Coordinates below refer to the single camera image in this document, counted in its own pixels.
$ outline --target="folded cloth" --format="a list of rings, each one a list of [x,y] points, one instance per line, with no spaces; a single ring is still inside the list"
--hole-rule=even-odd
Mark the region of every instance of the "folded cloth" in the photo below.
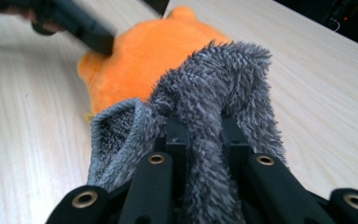
[[[221,114],[237,121],[255,152],[285,162],[266,81],[269,58],[254,44],[212,42],[161,77],[147,102],[130,99],[98,114],[91,123],[88,185],[110,192],[130,180],[165,134],[167,118],[176,115],[190,143],[180,222],[234,223],[239,213],[224,162]]]

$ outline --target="fluffy fabric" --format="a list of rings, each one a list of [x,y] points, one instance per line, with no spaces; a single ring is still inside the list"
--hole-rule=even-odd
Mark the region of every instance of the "fluffy fabric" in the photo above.
[[[176,7],[167,19],[141,22],[118,36],[111,57],[87,53],[77,70],[89,88],[91,112],[133,97],[145,101],[162,74],[212,40],[230,41],[190,8]]]
[[[146,103],[130,99],[98,114],[88,184],[112,191],[131,179],[175,114],[190,142],[180,222],[234,223],[239,214],[223,162],[221,113],[237,121],[255,152],[285,161],[266,81],[269,57],[253,44],[212,43],[163,76]]]

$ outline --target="orange plush toy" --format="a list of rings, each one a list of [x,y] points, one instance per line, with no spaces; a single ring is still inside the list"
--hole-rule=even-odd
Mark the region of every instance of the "orange plush toy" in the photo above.
[[[112,56],[87,53],[78,74],[88,85],[92,114],[133,97],[145,101],[167,70],[213,40],[230,42],[190,8],[177,7],[166,19],[142,22],[118,36]]]

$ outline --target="wooden table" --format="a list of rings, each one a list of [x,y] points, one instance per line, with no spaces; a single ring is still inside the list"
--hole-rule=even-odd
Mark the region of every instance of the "wooden table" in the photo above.
[[[82,0],[125,32],[154,15],[135,0]],[[270,0],[175,1],[234,40],[273,54],[271,99],[292,172],[323,197],[358,189],[358,44]],[[36,35],[0,16],[0,223],[42,223],[90,164],[87,49],[66,33]]]

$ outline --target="orange object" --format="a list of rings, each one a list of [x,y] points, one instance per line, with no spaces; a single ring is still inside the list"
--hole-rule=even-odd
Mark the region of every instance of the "orange object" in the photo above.
[[[88,85],[92,113],[133,97],[145,101],[166,71],[213,40],[230,42],[197,21],[192,9],[177,7],[167,19],[139,23],[118,36],[112,56],[87,53],[79,61],[78,74]]]

